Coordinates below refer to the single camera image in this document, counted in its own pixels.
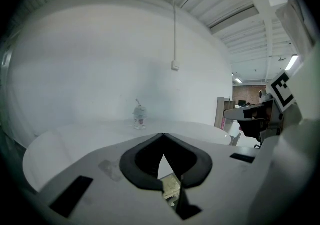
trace curved white wall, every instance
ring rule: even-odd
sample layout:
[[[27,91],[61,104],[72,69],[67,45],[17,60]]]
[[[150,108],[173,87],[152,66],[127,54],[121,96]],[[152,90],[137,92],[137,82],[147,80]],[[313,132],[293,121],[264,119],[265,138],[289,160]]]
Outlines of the curved white wall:
[[[221,42],[161,0],[56,0],[25,24],[8,74],[8,110],[25,147],[44,132],[86,121],[149,117],[213,125],[217,97],[232,97]]]

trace fluorescent light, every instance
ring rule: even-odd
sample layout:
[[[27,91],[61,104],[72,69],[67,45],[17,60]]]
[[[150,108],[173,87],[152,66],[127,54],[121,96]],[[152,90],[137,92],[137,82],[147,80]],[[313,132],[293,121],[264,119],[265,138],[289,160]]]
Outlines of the fluorescent light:
[[[286,71],[290,70],[292,68],[292,66],[295,64],[296,60],[298,59],[299,56],[295,55],[295,56],[292,56],[288,66],[286,67]]]

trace electrical outlet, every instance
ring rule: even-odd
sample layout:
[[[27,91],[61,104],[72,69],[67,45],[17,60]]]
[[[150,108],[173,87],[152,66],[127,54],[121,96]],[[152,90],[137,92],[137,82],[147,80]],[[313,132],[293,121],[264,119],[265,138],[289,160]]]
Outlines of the electrical outlet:
[[[180,70],[180,64],[179,62],[177,62],[176,60],[173,60],[172,63],[171,63],[171,69],[173,71],[178,71]]]

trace white cable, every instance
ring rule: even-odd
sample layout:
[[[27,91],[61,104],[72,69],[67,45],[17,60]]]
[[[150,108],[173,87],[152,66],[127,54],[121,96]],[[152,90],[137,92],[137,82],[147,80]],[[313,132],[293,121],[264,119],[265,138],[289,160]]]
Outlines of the white cable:
[[[174,20],[174,58],[173,60],[177,60],[177,18],[176,18],[176,5],[175,0],[172,0],[173,6],[173,20]]]

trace round tabletop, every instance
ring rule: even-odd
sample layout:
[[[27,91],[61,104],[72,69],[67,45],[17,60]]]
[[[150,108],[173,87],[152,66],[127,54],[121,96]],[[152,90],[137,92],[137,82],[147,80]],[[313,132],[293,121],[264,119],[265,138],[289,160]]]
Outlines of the round tabletop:
[[[23,158],[29,184],[40,191],[46,183],[87,154],[111,145],[158,133],[178,134],[199,141],[229,145],[231,137],[211,125],[147,119],[146,129],[134,129],[133,119],[73,124],[48,131],[35,139]]]

